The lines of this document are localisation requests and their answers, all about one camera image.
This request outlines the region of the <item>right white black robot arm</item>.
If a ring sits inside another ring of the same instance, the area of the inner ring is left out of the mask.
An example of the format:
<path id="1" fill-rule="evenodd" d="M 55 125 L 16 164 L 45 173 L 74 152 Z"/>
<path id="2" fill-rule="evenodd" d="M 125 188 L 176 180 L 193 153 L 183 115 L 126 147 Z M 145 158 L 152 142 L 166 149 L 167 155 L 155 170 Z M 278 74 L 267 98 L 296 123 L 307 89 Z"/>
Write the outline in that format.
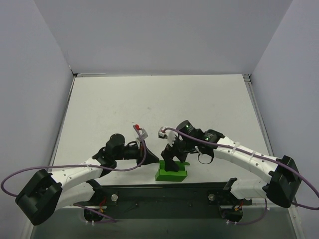
<path id="1" fill-rule="evenodd" d="M 238 200 L 265 198 L 289 208 L 301 184 L 298 168 L 291 157 L 263 155 L 215 130 L 195 128 L 188 120 L 175 129 L 161 127 L 158 137 L 167 140 L 161 153 L 166 171 L 178 171 L 174 158 L 185 162 L 189 154 L 196 153 L 226 160 L 256 175 L 256 180 L 235 178 L 230 181 L 230 193 Z"/>

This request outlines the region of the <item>green paper box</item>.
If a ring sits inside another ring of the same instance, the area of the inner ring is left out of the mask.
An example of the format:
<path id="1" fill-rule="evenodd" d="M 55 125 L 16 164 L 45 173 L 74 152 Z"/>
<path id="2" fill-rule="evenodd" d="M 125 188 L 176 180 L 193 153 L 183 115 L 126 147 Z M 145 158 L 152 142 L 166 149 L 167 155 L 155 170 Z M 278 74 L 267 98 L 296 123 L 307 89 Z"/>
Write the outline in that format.
<path id="1" fill-rule="evenodd" d="M 172 171 L 165 171 L 164 166 L 165 162 L 163 160 L 159 161 L 159 169 L 155 175 L 156 181 L 163 181 L 163 182 L 182 182 L 187 176 L 187 170 L 185 169 L 186 166 L 190 164 L 188 162 L 180 163 L 177 162 L 179 167 L 178 172 Z"/>

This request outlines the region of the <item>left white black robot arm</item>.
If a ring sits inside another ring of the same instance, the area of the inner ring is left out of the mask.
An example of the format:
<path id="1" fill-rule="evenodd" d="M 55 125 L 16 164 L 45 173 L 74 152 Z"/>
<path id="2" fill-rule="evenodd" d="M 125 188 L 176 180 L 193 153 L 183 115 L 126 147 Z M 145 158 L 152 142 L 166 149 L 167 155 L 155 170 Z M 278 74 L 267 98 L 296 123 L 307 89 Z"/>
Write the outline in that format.
<path id="1" fill-rule="evenodd" d="M 56 167 L 53 172 L 38 170 L 16 196 L 16 204 L 37 226 L 65 206 L 85 201 L 100 203 L 102 192 L 96 186 L 87 189 L 87 184 L 116 171 L 119 160 L 135 160 L 137 166 L 159 162 L 147 148 L 145 138 L 137 136 L 134 143 L 126 144 L 123 135 L 113 134 L 104 147 L 81 164 Z"/>

